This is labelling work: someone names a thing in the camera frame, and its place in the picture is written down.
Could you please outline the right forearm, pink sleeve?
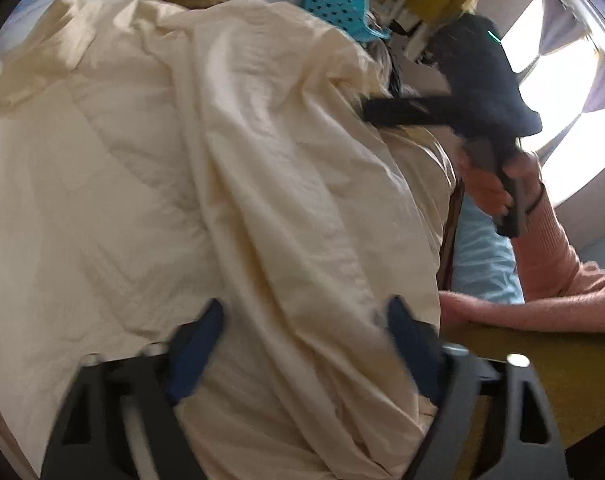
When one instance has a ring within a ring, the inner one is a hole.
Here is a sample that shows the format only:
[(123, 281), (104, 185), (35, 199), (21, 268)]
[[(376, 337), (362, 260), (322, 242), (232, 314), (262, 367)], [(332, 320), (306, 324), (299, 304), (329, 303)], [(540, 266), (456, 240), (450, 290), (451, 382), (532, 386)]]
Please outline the right forearm, pink sleeve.
[(511, 244), (527, 301), (605, 296), (605, 270), (579, 259), (557, 220), (544, 185), (527, 211), (525, 232)]

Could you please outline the left forearm, pink sleeve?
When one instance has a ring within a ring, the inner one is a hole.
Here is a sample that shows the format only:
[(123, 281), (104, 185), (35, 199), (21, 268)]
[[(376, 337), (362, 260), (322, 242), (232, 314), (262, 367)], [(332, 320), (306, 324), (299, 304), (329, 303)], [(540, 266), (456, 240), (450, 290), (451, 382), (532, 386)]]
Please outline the left forearm, pink sleeve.
[(605, 292), (524, 304), (493, 304), (455, 292), (440, 292), (439, 299), (441, 312), (448, 321), (526, 332), (605, 334)]

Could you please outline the person's right hand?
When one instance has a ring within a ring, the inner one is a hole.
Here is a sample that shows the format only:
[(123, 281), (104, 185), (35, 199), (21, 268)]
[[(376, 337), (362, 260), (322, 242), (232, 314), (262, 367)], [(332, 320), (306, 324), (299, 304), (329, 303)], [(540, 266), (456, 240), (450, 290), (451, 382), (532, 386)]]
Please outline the person's right hand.
[[(508, 192), (496, 174), (477, 166), (465, 148), (457, 151), (455, 167), (463, 179), (466, 192), (485, 214), (495, 217), (508, 213), (509, 207), (514, 203), (514, 195)], [(503, 171), (511, 179), (520, 182), (519, 204), (525, 211), (531, 210), (545, 192), (537, 158), (529, 153), (520, 153)]]

